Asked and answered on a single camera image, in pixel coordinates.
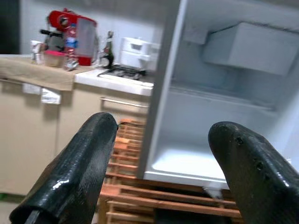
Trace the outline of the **wooden wine rack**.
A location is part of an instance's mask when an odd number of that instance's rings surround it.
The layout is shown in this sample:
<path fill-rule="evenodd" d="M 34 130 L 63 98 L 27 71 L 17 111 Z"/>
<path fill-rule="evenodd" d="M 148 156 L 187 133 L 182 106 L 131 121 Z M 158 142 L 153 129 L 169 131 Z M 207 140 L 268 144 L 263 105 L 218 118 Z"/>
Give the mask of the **wooden wine rack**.
<path fill-rule="evenodd" d="M 119 125 L 97 224 L 158 224 L 163 215 L 171 223 L 245 224 L 228 190 L 218 199 L 202 187 L 137 178 L 145 123 L 121 119 Z"/>

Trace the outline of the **steel gas hob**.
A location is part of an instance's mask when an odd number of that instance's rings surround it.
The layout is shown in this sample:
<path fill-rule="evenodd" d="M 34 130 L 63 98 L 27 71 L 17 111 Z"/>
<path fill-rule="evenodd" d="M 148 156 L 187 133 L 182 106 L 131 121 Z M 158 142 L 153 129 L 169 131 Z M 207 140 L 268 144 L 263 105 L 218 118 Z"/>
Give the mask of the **steel gas hob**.
<path fill-rule="evenodd" d="M 142 77 L 147 75 L 147 71 L 140 68 L 133 68 L 123 65 L 113 65 L 110 69 L 102 72 L 98 77 L 121 77 L 132 80 L 140 80 Z"/>

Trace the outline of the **beige cabinet with white countertop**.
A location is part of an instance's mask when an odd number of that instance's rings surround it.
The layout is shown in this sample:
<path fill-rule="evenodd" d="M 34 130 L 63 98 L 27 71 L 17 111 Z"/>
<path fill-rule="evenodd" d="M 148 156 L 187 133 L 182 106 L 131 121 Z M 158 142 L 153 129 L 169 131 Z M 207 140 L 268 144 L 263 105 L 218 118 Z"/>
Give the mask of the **beige cabinet with white countertop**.
<path fill-rule="evenodd" d="M 59 105 L 43 104 L 41 95 L 24 93 L 23 82 L 0 79 L 0 194 L 27 194 L 92 114 L 109 112 L 116 120 L 146 119 L 147 108 L 100 98 L 148 105 L 153 83 L 98 77 L 102 72 L 93 68 L 76 74 L 72 91 L 59 91 Z"/>

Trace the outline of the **dark bottle with red label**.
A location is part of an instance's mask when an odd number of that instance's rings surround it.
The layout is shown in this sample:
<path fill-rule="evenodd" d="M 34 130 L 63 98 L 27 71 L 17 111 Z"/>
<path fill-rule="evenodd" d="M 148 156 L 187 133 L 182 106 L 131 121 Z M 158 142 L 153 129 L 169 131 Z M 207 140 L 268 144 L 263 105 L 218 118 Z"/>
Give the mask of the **dark bottle with red label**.
<path fill-rule="evenodd" d="M 107 34 L 107 42 L 104 48 L 103 56 L 103 67 L 105 69 L 110 69 L 114 62 L 114 53 L 113 53 L 113 31 L 109 31 Z"/>

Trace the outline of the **container with pink lid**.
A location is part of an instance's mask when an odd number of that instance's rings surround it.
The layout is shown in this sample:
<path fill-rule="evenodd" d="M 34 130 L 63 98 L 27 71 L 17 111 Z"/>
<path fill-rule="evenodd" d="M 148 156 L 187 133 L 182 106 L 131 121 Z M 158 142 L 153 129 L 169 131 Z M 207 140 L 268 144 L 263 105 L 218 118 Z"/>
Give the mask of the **container with pink lid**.
<path fill-rule="evenodd" d="M 65 53 L 54 51 L 54 50 L 46 50 L 44 51 L 44 64 L 46 66 L 62 68 L 65 60 Z"/>

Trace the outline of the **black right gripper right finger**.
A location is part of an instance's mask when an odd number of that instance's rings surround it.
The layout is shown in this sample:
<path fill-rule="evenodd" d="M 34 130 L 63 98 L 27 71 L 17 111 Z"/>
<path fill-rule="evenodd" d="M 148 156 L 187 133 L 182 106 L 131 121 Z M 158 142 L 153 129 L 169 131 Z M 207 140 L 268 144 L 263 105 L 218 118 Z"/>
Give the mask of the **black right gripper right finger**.
<path fill-rule="evenodd" d="M 266 138 L 222 121 L 208 142 L 245 224 L 299 224 L 299 173 Z"/>

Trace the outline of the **white carton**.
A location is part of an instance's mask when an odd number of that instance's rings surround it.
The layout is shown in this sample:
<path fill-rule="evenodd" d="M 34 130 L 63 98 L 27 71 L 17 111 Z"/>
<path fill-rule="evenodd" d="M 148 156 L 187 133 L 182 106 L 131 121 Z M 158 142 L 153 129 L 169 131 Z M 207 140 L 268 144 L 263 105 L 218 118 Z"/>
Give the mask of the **white carton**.
<path fill-rule="evenodd" d="M 31 63 L 44 65 L 45 44 L 40 41 L 30 41 Z"/>

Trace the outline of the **clear fridge shelf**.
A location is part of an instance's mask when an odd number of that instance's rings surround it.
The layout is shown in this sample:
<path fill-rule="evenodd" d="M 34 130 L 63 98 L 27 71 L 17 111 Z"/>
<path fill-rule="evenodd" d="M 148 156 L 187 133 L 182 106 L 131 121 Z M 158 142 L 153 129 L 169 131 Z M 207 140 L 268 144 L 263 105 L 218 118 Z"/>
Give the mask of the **clear fridge shelf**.
<path fill-rule="evenodd" d="M 171 92 L 184 94 L 187 96 L 195 96 L 203 99 L 215 100 L 219 102 L 227 102 L 234 105 L 247 106 L 255 108 L 257 110 L 263 110 L 268 112 L 275 111 L 275 106 L 270 103 L 263 102 L 257 99 L 244 98 L 237 93 L 230 91 L 223 91 L 214 88 L 205 88 L 201 86 L 183 86 L 172 85 L 170 87 Z"/>

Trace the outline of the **red coffee machine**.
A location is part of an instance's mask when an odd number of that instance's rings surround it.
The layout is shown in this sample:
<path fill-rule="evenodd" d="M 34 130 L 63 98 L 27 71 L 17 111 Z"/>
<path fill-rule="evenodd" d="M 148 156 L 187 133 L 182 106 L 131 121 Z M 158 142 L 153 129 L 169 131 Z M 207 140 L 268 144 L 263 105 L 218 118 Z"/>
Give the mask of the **red coffee machine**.
<path fill-rule="evenodd" d="M 67 8 L 53 10 L 46 17 L 47 29 L 40 29 L 39 32 L 45 35 L 47 50 L 54 50 L 65 53 L 65 34 L 68 27 L 76 24 L 78 63 L 82 66 L 92 65 L 95 57 L 97 35 L 97 22 L 88 17 L 79 15 Z"/>

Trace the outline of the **clear plastic water bottle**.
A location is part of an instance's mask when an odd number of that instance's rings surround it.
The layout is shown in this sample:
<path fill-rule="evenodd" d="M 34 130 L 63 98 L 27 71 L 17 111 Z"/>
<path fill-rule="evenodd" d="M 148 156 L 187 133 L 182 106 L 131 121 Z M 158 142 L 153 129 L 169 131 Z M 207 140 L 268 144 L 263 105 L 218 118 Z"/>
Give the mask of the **clear plastic water bottle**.
<path fill-rule="evenodd" d="M 72 71 L 78 66 L 78 56 L 76 53 L 77 48 L 77 34 L 76 34 L 76 24 L 72 23 L 65 34 L 65 62 L 64 69 L 66 71 Z"/>

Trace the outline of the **dark grey mini fridge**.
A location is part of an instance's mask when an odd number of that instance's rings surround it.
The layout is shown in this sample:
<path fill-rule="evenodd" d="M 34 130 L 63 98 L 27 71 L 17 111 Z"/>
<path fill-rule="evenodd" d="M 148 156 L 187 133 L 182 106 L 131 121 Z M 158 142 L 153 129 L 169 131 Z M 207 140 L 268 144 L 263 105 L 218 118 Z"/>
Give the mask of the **dark grey mini fridge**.
<path fill-rule="evenodd" d="M 209 35 L 245 22 L 299 34 L 299 0 L 165 0 L 166 23 L 137 176 L 226 189 L 210 127 L 239 123 L 264 136 L 299 171 L 299 51 L 286 75 L 203 61 Z M 201 86 L 273 104 L 268 112 L 170 91 Z"/>

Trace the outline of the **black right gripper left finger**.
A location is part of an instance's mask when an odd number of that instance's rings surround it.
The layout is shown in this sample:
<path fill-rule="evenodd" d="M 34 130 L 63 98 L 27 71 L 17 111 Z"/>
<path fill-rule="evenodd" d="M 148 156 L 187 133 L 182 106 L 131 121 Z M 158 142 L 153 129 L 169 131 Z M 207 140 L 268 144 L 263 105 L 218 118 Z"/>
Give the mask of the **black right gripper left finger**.
<path fill-rule="evenodd" d="M 91 224 L 116 134 L 112 114 L 89 117 L 10 213 L 11 224 Z"/>

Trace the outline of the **white freezer compartment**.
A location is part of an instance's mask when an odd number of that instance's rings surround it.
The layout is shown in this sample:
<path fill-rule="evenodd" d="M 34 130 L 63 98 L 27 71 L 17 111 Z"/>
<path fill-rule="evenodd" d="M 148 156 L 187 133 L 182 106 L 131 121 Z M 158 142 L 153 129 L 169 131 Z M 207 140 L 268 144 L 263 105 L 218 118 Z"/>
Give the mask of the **white freezer compartment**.
<path fill-rule="evenodd" d="M 239 23 L 209 35 L 203 61 L 286 75 L 299 51 L 299 34 Z"/>

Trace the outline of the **white kitchen appliance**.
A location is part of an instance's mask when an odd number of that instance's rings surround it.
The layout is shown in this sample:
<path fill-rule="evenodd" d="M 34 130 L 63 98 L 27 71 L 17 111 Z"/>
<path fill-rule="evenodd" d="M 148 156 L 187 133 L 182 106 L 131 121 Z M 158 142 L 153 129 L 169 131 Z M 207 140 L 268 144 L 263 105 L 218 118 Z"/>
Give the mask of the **white kitchen appliance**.
<path fill-rule="evenodd" d="M 144 69 L 155 70 L 159 56 L 160 45 L 141 39 L 123 37 L 121 40 L 119 64 Z"/>

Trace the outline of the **white paper label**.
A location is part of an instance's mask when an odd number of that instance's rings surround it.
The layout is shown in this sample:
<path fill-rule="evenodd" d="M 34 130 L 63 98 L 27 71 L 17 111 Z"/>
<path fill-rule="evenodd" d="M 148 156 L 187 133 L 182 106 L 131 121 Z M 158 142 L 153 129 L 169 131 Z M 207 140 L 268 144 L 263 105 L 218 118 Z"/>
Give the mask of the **white paper label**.
<path fill-rule="evenodd" d="M 61 94 L 59 91 L 42 88 L 41 102 L 43 104 L 61 104 Z"/>
<path fill-rule="evenodd" d="M 37 85 L 23 83 L 22 84 L 22 91 L 26 94 L 34 94 L 34 95 L 41 95 L 42 88 Z"/>

